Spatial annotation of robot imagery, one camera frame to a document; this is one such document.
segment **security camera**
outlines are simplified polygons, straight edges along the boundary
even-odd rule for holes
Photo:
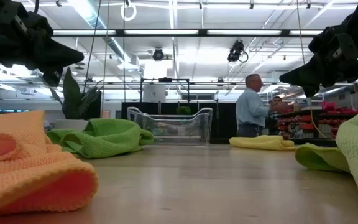
[[[246,60],[240,60],[242,54],[247,56]],[[237,61],[244,63],[248,61],[248,54],[244,51],[244,44],[242,43],[242,40],[236,40],[236,42],[233,44],[233,47],[230,49],[229,56],[227,56],[227,61],[231,63]]]
[[[162,52],[161,48],[155,49],[153,53],[153,60],[155,61],[162,61],[164,59],[164,53]]]

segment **light blue shirt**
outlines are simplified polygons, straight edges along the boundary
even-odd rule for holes
[[[256,124],[265,127],[265,118],[269,115],[269,107],[262,104],[262,100],[255,90],[247,88],[236,103],[237,125]]]

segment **potted plant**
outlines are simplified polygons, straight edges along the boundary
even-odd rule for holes
[[[177,108],[177,115],[191,115],[191,109],[188,106],[179,106]],[[185,136],[186,135],[186,126],[178,126],[178,135]]]
[[[191,109],[188,106],[179,106],[177,108],[177,115],[191,115]]]
[[[62,101],[56,91],[46,82],[44,83],[49,87],[53,98],[62,105],[62,111],[66,117],[66,119],[56,120],[55,128],[74,129],[78,131],[84,130],[88,123],[84,120],[88,109],[100,94],[100,89],[98,89],[97,84],[86,93],[81,93],[80,86],[73,78],[70,68],[67,68],[63,81],[64,101]]]

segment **orange towel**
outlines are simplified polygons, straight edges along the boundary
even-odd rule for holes
[[[84,207],[98,188],[91,164],[53,145],[44,112],[0,115],[0,214]]]

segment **light green towel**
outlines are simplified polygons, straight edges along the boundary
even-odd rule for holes
[[[88,159],[136,152],[154,141],[151,132],[122,119],[92,119],[82,132],[56,129],[49,131],[47,136],[64,151],[79,153]]]
[[[309,169],[350,172],[358,186],[358,115],[341,124],[336,144],[338,148],[300,146],[295,158]]]

